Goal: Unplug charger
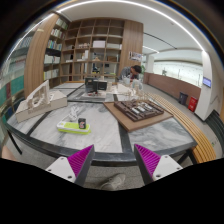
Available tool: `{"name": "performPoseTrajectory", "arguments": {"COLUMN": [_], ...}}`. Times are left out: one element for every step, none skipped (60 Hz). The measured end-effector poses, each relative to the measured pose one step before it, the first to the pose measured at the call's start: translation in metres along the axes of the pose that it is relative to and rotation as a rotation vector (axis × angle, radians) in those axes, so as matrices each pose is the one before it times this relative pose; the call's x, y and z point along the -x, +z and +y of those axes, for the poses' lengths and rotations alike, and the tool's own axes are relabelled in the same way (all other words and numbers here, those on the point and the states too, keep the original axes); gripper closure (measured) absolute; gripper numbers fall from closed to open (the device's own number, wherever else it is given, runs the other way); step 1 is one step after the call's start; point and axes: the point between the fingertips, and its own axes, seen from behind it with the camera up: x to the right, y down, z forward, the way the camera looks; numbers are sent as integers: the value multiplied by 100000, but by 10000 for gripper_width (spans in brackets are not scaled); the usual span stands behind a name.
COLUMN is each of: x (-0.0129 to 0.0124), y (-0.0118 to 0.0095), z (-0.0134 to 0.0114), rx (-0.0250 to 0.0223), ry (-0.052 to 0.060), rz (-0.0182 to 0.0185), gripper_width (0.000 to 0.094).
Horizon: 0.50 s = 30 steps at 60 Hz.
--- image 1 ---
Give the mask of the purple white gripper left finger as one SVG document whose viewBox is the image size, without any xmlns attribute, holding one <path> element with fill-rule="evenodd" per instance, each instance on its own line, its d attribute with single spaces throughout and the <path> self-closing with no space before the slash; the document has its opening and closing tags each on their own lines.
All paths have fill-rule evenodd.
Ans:
<svg viewBox="0 0 224 224">
<path fill-rule="evenodd" d="M 47 168 L 47 171 L 78 186 L 83 186 L 94 155 L 94 146 L 90 145 L 69 157 L 59 157 Z"/>
</svg>

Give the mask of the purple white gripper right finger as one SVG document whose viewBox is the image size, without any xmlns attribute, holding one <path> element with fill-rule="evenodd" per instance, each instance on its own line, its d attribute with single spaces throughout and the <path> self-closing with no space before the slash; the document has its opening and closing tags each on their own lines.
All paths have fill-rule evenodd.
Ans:
<svg viewBox="0 0 224 224">
<path fill-rule="evenodd" d="M 134 145 L 134 155 L 145 185 L 182 169 L 169 155 L 160 156 L 138 144 Z"/>
</svg>

